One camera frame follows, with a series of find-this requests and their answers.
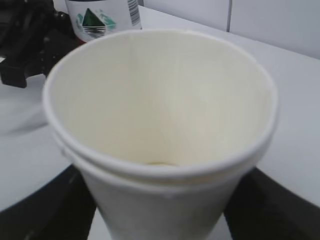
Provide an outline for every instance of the white surface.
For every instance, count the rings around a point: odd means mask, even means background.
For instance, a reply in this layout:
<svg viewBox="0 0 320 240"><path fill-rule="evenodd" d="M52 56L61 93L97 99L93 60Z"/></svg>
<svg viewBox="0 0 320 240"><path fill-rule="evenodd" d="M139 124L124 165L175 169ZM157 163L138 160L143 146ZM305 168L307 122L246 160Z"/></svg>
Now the white surface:
<svg viewBox="0 0 320 240"><path fill-rule="evenodd" d="M320 102L320 61L151 9L141 7L140 14L142 26L146 29L192 29L229 40L248 50L269 70L280 88L282 107L278 130L270 150L259 164L259 168L294 193L320 206L320 192L318 191L320 189L320 147L318 146L320 142L320 128L318 128L320 122L318 106ZM24 115L20 115L20 112L23 113L21 106L24 105L24 102L27 103L29 98L33 99L34 95L36 97L32 108L39 106L41 104L40 91L41 87L35 88L35 91L31 90L28 93L27 89L1 85L0 114L2 110L5 110L6 113L11 109L13 111L10 116L1 114L0 126L6 125L12 129L11 122L12 126L15 126L17 121L15 116L17 116L17 119L24 119ZM15 96L19 95L18 93L24 95L22 101L19 102L15 100ZM0 138L0 159L2 164L8 162L6 159L10 159L10 166L18 166L19 163L26 163L27 166L30 166L28 160L34 160L32 167L28 167L27 170L21 169L18 175L14 175L15 169L10 170L9 168L7 170L3 165L1 166L0 169L4 169L3 173L6 171L7 173L5 174L9 177L11 177L11 173L12 178L1 179L3 188L1 189L0 203L5 203L3 199L6 199L6 204L2 204L0 210L10 203L16 203L26 195L31 194L35 189L45 185L49 179L52 179L65 167L65 164L67 165L64 160L58 158L60 153L48 132L35 138L33 134L32 131L26 132L26 140L19 145L15 145L13 140L11 140L11 144L8 144L7 138ZM33 145L32 150L31 148L26 150L25 143ZM10 148L10 156L15 156L14 158L3 154L3 150L8 152ZM14 180L16 185L10 182L10 179L15 177L19 177ZM28 178L34 181L24 182ZM20 187L18 184L26 184L27 187ZM17 192L21 192L10 195L15 186L17 187Z"/></svg>
<svg viewBox="0 0 320 240"><path fill-rule="evenodd" d="M320 59L319 0L233 0L230 31Z"/></svg>
<svg viewBox="0 0 320 240"><path fill-rule="evenodd" d="M229 0L144 0L144 6L212 28L227 30Z"/></svg>
<svg viewBox="0 0 320 240"><path fill-rule="evenodd" d="M38 190L70 165L60 154L42 112L45 77L28 88L0 84L0 211Z"/></svg>
<svg viewBox="0 0 320 240"><path fill-rule="evenodd" d="M87 240L112 240L98 210L95 211ZM232 240L225 217L222 215L207 240Z"/></svg>

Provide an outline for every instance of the white tile wall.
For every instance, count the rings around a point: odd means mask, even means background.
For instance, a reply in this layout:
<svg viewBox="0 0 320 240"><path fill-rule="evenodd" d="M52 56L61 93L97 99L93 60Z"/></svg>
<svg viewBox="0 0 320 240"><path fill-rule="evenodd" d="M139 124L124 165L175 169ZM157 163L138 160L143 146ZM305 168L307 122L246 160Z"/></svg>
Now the white tile wall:
<svg viewBox="0 0 320 240"><path fill-rule="evenodd" d="M233 0L230 31L320 59L320 0Z"/></svg>
<svg viewBox="0 0 320 240"><path fill-rule="evenodd" d="M144 0L144 6L226 31L229 0Z"/></svg>

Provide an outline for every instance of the green triangle logo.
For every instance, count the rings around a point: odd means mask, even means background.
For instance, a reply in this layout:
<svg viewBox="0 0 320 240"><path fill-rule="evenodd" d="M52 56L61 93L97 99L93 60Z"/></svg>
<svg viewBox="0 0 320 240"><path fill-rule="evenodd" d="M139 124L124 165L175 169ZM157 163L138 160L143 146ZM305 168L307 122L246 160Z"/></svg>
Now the green triangle logo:
<svg viewBox="0 0 320 240"><path fill-rule="evenodd" d="M105 24L89 9L86 9L82 26L84 27L102 27Z"/></svg>

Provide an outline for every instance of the white table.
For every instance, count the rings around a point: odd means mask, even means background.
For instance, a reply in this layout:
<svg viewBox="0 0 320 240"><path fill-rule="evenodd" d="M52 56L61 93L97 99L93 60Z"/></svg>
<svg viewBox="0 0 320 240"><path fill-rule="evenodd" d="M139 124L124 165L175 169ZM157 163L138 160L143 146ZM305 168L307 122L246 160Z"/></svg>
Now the white table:
<svg viewBox="0 0 320 240"><path fill-rule="evenodd" d="M145 7L140 7L140 15L144 29L191 29L226 39L250 52L270 72L280 89L280 119L258 167L320 207L320 60ZM44 186L68 165L41 111L43 82L39 76L29 79L26 89L0 86L0 211ZM95 226L101 223L97 219Z"/></svg>

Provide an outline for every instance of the black object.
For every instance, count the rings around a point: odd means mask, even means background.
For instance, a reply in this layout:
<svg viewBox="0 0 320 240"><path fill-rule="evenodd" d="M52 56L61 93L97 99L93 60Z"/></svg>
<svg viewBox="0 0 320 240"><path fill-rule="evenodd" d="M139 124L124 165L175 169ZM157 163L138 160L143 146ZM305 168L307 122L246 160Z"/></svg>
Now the black object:
<svg viewBox="0 0 320 240"><path fill-rule="evenodd" d="M48 75L56 62L78 46L69 15L56 11L52 0L0 0L3 84L25 88L27 77Z"/></svg>
<svg viewBox="0 0 320 240"><path fill-rule="evenodd" d="M257 168L242 179L224 215L233 240L320 239L320 209Z"/></svg>
<svg viewBox="0 0 320 240"><path fill-rule="evenodd" d="M96 210L73 166L45 187L0 212L1 240L86 240Z"/></svg>

